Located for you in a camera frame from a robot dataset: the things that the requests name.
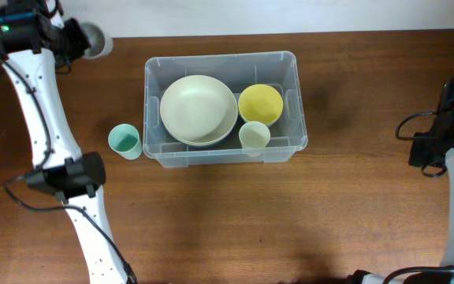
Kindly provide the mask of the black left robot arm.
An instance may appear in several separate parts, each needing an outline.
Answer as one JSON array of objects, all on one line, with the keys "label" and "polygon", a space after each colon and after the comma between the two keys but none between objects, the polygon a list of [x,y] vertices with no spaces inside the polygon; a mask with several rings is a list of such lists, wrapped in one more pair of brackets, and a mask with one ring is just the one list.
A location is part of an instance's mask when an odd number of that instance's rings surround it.
[{"label": "black left robot arm", "polygon": [[95,36],[64,20],[58,1],[0,6],[0,63],[12,81],[32,144],[33,169],[17,176],[55,197],[76,231],[92,283],[135,283],[106,216],[106,171],[99,153],[81,151],[69,128],[56,76],[92,48]]}]

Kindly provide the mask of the yellow plastic bowl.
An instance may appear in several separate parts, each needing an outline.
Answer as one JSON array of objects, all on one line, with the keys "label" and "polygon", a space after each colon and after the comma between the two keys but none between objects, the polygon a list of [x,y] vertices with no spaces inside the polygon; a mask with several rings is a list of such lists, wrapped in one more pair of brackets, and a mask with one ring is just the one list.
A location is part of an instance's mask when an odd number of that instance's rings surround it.
[{"label": "yellow plastic bowl", "polygon": [[240,93],[238,109],[245,122],[258,121],[270,127],[281,116],[284,103],[278,90],[268,84],[254,84]]}]

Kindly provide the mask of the grey plastic cup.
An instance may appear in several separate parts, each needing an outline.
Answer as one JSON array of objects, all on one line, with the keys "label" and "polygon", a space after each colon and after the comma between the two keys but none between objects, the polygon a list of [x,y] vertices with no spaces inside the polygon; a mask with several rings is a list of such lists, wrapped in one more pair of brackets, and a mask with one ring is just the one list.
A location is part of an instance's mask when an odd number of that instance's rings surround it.
[{"label": "grey plastic cup", "polygon": [[114,47],[111,36],[105,33],[97,24],[82,22],[80,26],[90,43],[90,47],[84,52],[85,59],[94,60],[111,53]]}]

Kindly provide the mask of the mint green plastic cup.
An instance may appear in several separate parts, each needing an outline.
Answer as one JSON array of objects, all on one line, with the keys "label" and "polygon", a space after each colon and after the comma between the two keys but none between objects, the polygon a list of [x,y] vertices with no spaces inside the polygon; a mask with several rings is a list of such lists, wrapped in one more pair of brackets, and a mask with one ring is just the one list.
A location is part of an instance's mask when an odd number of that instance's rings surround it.
[{"label": "mint green plastic cup", "polygon": [[136,127],[130,124],[120,124],[113,127],[108,136],[110,148],[127,160],[141,156],[143,146]]}]

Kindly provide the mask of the beige plastic plate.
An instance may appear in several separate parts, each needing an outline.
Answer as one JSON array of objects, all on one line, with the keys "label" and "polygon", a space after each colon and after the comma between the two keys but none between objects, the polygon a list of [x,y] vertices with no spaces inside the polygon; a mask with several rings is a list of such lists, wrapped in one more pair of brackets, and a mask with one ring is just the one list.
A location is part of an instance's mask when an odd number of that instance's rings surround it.
[{"label": "beige plastic plate", "polygon": [[169,132],[169,134],[175,138],[176,140],[180,141],[181,143],[193,146],[193,147],[198,147],[198,148],[204,148],[204,147],[209,147],[218,143],[221,143],[223,140],[225,140],[231,133],[232,131],[225,131],[225,132],[211,132],[208,133],[205,136],[199,136],[196,138],[190,138],[190,139],[183,139],[182,137],[176,135],[175,133]]},{"label": "beige plastic plate", "polygon": [[233,130],[238,118],[234,94],[220,80],[191,75],[163,93],[160,116],[166,130],[183,139]]}]

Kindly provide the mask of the cream plastic cup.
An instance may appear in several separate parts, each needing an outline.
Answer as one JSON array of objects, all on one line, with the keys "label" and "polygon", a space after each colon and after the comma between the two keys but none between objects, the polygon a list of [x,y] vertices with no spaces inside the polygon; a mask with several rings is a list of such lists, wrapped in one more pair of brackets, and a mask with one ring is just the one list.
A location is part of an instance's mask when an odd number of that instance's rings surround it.
[{"label": "cream plastic cup", "polygon": [[245,155],[257,157],[270,141],[270,130],[259,121],[250,121],[240,127],[238,137],[244,150],[251,149],[250,152],[245,152]]}]

